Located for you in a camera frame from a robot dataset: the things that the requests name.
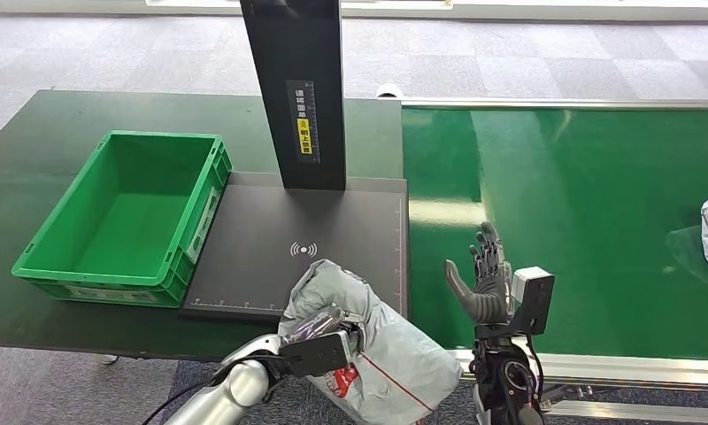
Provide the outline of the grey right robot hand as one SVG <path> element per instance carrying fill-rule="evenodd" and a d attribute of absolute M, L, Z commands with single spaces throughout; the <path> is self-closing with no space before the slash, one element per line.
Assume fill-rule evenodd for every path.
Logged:
<path fill-rule="evenodd" d="M 476 241 L 478 245 L 469 246 L 473 260 L 473 287 L 461 279 L 458 267 L 450 259 L 443 262 L 445 280 L 475 325 L 505 324 L 511 316 L 511 265 L 505 259 L 503 245 L 489 221 L 481 223 Z"/>

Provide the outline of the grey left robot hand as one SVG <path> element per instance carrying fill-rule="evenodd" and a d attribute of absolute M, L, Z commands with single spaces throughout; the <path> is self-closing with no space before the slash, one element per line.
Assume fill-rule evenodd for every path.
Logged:
<path fill-rule="evenodd" d="M 359 351 L 366 342 L 366 328 L 361 315 L 348 312 L 337 305 L 318 310 L 302 320 L 282 338 L 283 344 L 294 344 L 342 331 L 349 352 Z"/>

